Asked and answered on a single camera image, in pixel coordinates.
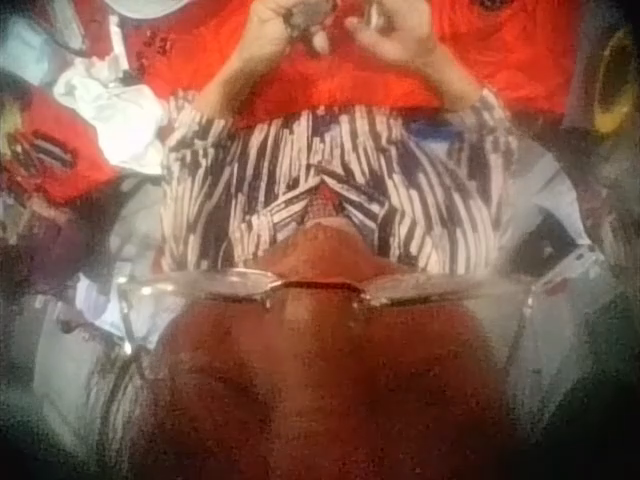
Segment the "crumpled white tissue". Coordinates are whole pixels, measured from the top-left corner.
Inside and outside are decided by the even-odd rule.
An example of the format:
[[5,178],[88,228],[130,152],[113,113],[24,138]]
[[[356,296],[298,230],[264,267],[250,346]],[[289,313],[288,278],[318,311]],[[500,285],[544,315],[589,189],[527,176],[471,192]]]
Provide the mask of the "crumpled white tissue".
[[120,85],[120,65],[116,54],[105,60],[77,58],[53,95],[93,125],[109,163],[159,175],[164,148],[156,134],[168,120],[167,106],[146,85]]

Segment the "man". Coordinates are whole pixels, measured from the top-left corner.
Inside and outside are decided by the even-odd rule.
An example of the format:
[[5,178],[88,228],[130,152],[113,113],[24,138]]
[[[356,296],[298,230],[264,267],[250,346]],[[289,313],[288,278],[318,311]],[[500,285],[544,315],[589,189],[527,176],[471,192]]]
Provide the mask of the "man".
[[[304,1],[256,0],[224,68],[193,103],[172,103],[162,264],[251,270],[189,277],[209,298],[152,353],[128,473],[497,478],[513,440],[500,372],[474,318],[427,305],[410,274],[491,268],[515,134],[434,37],[424,0],[381,0],[384,34],[357,18],[345,26],[439,93],[459,133],[444,152],[413,139],[399,113],[364,106],[234,130]],[[170,290],[189,290],[175,278]]]

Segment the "red cloth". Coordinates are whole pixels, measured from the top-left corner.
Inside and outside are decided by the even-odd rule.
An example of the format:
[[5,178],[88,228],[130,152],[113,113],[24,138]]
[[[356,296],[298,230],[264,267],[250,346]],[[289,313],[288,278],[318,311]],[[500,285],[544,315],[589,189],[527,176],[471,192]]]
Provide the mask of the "red cloth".
[[[432,2],[434,28],[509,107],[561,113],[573,75],[580,1],[515,0],[492,13],[472,0],[439,0]],[[250,4],[194,0],[170,17],[132,30],[132,65],[135,52],[148,56],[145,81],[162,97],[177,88],[202,88],[235,47]],[[342,20],[361,8],[362,0],[342,0],[330,28],[334,53],[312,58],[296,46],[262,81],[243,123],[320,105],[437,106],[419,79],[393,71],[353,44]],[[143,46],[149,28],[169,36],[172,50],[166,57]]]
[[75,153],[77,165],[72,171],[44,170],[40,188],[49,201],[67,203],[116,176],[116,170],[102,155],[94,128],[43,90],[32,88],[31,106],[22,122],[25,132],[48,133]]

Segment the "hand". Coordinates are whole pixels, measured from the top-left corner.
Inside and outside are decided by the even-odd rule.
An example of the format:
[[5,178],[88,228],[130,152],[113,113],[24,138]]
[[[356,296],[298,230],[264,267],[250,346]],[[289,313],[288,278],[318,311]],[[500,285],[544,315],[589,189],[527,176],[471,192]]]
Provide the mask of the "hand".
[[362,19],[350,17],[345,26],[356,42],[392,65],[420,71],[429,64],[438,42],[433,34],[428,0],[376,0],[390,22],[383,34]]
[[283,17],[304,1],[309,0],[254,0],[231,57],[236,68],[260,76],[276,67],[292,42]]

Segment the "black and white striped shirt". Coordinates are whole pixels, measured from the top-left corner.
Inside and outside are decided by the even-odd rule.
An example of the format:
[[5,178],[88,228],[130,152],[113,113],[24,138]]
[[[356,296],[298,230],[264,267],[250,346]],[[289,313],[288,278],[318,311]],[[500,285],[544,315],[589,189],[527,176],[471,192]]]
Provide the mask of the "black and white striped shirt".
[[321,183],[378,255],[433,274],[491,267],[517,137],[485,90],[426,141],[395,111],[323,108],[235,130],[170,102],[166,271],[241,266],[291,235]]

